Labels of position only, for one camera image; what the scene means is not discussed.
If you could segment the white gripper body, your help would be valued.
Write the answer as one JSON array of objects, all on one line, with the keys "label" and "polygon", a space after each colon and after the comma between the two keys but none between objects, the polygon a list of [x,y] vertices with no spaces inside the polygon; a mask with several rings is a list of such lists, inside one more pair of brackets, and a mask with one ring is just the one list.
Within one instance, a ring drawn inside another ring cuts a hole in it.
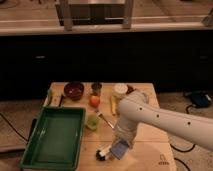
[{"label": "white gripper body", "polygon": [[138,124],[126,117],[120,116],[114,127],[114,140],[117,143],[119,140],[124,140],[130,149],[134,146],[134,139],[137,135]]}]

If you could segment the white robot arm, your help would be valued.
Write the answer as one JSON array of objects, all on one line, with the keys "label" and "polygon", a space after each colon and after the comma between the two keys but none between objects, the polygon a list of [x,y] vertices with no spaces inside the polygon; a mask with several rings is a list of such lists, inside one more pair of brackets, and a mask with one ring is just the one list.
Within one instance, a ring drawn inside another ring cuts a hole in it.
[{"label": "white robot arm", "polygon": [[153,107],[142,90],[126,95],[117,110],[114,134],[127,142],[135,139],[138,124],[145,123],[213,151],[213,119]]}]

